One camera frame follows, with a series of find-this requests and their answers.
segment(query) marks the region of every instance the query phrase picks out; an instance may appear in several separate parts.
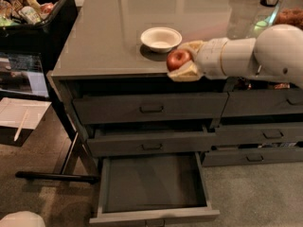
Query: apple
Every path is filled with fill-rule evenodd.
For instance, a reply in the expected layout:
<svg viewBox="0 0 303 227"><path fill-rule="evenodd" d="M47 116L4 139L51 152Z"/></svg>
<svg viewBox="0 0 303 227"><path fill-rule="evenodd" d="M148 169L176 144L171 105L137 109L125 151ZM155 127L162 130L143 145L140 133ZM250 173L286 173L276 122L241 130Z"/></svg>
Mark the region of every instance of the apple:
<svg viewBox="0 0 303 227"><path fill-rule="evenodd" d="M169 71L179 69L186 62L192 60L191 53L186 49L171 50L167 56L167 67Z"/></svg>

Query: floor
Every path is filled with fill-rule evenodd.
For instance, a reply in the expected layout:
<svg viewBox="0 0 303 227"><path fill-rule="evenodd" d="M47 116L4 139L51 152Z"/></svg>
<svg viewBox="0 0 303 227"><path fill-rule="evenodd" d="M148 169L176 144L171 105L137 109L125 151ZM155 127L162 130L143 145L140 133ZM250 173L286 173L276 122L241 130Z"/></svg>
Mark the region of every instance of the floor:
<svg viewBox="0 0 303 227"><path fill-rule="evenodd" d="M99 184L15 177L20 170L53 172L69 139L50 108L21 147L0 145L0 218L17 211L42 216L46 227L85 227L96 213ZM204 168L213 222L174 227L303 225L303 163ZM77 161L75 174L86 174Z"/></svg>

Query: drawer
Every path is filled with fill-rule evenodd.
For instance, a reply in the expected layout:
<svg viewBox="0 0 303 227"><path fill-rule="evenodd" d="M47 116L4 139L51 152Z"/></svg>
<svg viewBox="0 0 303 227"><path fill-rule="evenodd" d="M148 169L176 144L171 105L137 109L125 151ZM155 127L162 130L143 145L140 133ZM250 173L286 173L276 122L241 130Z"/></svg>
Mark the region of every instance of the drawer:
<svg viewBox="0 0 303 227"><path fill-rule="evenodd" d="M203 166L236 166L303 161L303 148L253 148L205 153Z"/></svg>
<svg viewBox="0 0 303 227"><path fill-rule="evenodd" d="M167 226L215 219L198 153L103 160L98 213L91 226Z"/></svg>
<svg viewBox="0 0 303 227"><path fill-rule="evenodd" d="M227 94L89 96L74 99L82 124L220 117Z"/></svg>
<svg viewBox="0 0 303 227"><path fill-rule="evenodd" d="M251 90L230 92L223 117L302 114L303 90Z"/></svg>
<svg viewBox="0 0 303 227"><path fill-rule="evenodd" d="M215 138L199 120L144 122L104 126L87 146L94 157L207 151Z"/></svg>
<svg viewBox="0 0 303 227"><path fill-rule="evenodd" d="M303 123L220 126L215 130L216 146L303 140Z"/></svg>

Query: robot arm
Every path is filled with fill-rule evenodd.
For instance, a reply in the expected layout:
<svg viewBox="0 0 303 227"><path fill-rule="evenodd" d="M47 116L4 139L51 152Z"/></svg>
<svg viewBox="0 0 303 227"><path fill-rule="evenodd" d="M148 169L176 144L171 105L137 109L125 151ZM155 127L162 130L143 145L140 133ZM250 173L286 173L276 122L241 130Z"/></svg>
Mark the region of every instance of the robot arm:
<svg viewBox="0 0 303 227"><path fill-rule="evenodd" d="M256 39L213 39L206 43L181 44L192 55L179 69L169 72L175 81L242 77L272 82L290 82L303 89L303 31L278 25Z"/></svg>

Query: bowl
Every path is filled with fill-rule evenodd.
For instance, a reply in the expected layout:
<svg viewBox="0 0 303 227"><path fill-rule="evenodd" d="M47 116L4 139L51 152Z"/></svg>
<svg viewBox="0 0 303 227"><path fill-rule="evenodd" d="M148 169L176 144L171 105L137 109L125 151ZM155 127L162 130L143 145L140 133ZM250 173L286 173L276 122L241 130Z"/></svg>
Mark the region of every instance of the bowl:
<svg viewBox="0 0 303 227"><path fill-rule="evenodd" d="M181 34L170 27L152 27L141 35L142 44L157 53L167 53L181 41Z"/></svg>

